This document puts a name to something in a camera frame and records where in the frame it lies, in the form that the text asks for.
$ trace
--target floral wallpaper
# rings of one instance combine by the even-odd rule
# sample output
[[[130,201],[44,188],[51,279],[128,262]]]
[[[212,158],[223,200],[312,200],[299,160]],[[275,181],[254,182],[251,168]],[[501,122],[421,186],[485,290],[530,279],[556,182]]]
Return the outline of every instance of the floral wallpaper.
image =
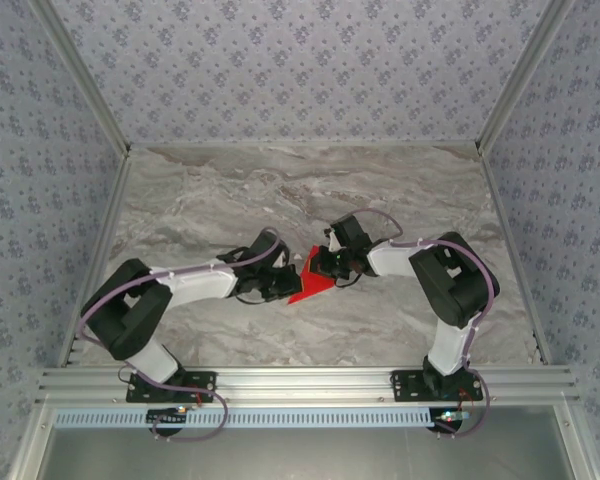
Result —
[[[577,0],[489,154],[553,358],[600,447],[600,0]]]
[[[478,136],[547,0],[56,0],[132,142]]]
[[[26,0],[0,0],[0,479],[58,359],[117,164]]]

